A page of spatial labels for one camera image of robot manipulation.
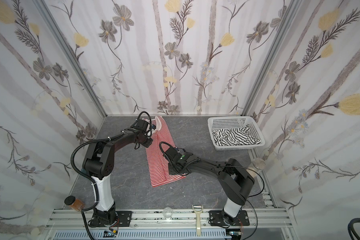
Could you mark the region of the red white striped tank top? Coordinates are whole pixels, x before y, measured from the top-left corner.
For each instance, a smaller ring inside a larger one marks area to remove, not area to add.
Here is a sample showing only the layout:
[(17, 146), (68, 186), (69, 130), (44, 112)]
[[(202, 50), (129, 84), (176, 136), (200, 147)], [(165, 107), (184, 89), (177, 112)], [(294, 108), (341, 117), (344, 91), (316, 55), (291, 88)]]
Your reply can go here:
[(162, 116), (155, 116), (152, 124), (157, 128), (153, 131), (152, 144), (146, 149), (147, 161), (150, 173), (152, 187), (169, 184), (178, 180), (182, 180), (185, 176), (170, 175), (168, 160), (164, 157), (160, 147), (160, 142), (166, 142), (173, 147), (175, 143), (169, 131), (168, 125)]

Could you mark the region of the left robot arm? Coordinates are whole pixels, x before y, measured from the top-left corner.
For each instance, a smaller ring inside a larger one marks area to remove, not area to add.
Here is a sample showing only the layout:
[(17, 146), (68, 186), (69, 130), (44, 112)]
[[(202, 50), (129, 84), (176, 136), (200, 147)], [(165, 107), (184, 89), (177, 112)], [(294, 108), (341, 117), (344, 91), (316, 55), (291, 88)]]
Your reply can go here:
[(92, 206), (80, 210), (85, 227), (112, 227), (123, 218), (116, 210), (111, 193), (110, 175), (115, 167), (115, 153), (128, 145), (148, 148), (152, 142), (153, 123), (146, 111), (140, 112), (134, 123), (114, 137), (95, 139), (82, 143), (74, 149), (70, 162), (73, 170), (91, 182), (95, 201)]

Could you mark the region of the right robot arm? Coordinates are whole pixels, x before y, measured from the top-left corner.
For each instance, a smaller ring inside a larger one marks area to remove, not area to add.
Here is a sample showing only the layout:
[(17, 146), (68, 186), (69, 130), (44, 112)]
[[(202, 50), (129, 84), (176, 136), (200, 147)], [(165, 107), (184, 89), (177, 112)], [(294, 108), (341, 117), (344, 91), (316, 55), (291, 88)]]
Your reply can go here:
[(178, 148), (166, 142), (160, 142), (159, 149), (168, 161), (170, 175), (184, 177), (198, 173), (218, 180), (227, 196), (227, 202), (216, 217), (210, 215), (212, 226), (228, 228), (240, 221), (238, 214), (255, 184), (254, 177), (247, 168), (235, 159), (218, 162), (203, 159), (185, 150), (181, 153)]

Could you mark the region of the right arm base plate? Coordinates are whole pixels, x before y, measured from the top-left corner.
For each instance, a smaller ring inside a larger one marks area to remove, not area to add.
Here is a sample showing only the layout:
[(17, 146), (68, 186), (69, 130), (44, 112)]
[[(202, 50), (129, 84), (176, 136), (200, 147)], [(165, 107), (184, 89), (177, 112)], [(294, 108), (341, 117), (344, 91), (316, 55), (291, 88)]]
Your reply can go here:
[(240, 210), (236, 217), (231, 217), (223, 210), (210, 210), (209, 211), (209, 224), (213, 227), (241, 227), (249, 226), (250, 221), (246, 211)]

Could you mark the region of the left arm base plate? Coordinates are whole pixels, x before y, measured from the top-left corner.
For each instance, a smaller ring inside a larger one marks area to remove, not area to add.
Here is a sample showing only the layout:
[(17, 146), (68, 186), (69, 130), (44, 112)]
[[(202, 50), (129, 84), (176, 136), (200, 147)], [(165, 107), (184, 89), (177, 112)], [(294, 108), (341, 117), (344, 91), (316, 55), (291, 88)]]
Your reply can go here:
[(96, 227), (129, 227), (132, 220), (132, 211), (116, 211), (103, 213), (97, 211), (89, 220), (88, 225)]

